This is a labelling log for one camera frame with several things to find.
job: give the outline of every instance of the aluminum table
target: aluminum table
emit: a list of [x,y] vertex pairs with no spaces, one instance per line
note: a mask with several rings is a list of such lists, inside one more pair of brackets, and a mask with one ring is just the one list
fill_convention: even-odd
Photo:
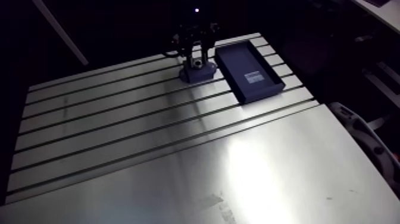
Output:
[[219,71],[188,85],[162,55],[32,86],[0,222],[399,223],[384,179],[259,33],[216,44],[245,39],[281,94],[240,106]]

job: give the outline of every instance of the label on box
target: label on box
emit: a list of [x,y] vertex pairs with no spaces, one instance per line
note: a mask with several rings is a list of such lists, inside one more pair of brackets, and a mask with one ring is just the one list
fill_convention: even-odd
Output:
[[250,84],[264,80],[264,76],[262,76],[260,71],[253,71],[253,72],[247,73],[247,74],[245,74],[245,77],[247,79],[247,82],[249,82]]

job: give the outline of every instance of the dark blue box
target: dark blue box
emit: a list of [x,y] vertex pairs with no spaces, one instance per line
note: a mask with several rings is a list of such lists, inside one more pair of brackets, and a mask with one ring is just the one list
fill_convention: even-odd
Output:
[[250,41],[217,48],[215,62],[240,104],[276,95],[285,87]]

